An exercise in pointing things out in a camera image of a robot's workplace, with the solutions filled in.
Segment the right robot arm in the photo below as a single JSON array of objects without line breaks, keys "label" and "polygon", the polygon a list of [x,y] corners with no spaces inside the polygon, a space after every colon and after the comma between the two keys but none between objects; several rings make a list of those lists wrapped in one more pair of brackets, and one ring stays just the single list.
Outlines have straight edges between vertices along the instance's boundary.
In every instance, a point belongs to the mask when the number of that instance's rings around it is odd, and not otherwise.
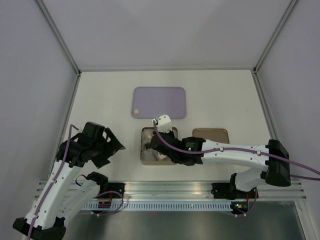
[{"label": "right robot arm", "polygon": [[289,153],[278,140],[271,139],[266,145],[240,146],[194,136],[179,140],[168,131],[155,132],[150,147],[175,164],[230,164],[248,168],[233,173],[228,183],[212,184],[215,199],[254,198],[258,195],[256,187],[261,185],[291,186]]}]

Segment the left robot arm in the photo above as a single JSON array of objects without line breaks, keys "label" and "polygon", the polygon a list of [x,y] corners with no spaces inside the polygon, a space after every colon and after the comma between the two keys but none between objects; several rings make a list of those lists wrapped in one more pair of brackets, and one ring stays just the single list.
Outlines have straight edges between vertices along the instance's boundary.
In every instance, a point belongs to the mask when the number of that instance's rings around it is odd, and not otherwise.
[{"label": "left robot arm", "polygon": [[24,217],[17,218],[13,228],[28,240],[61,240],[68,224],[92,199],[124,198],[112,188],[107,176],[92,172],[68,199],[64,199],[70,185],[85,164],[91,161],[100,169],[110,163],[109,158],[120,150],[123,144],[108,127],[87,122],[77,134],[68,133],[67,140],[58,148],[55,162],[41,194],[32,209]]}]

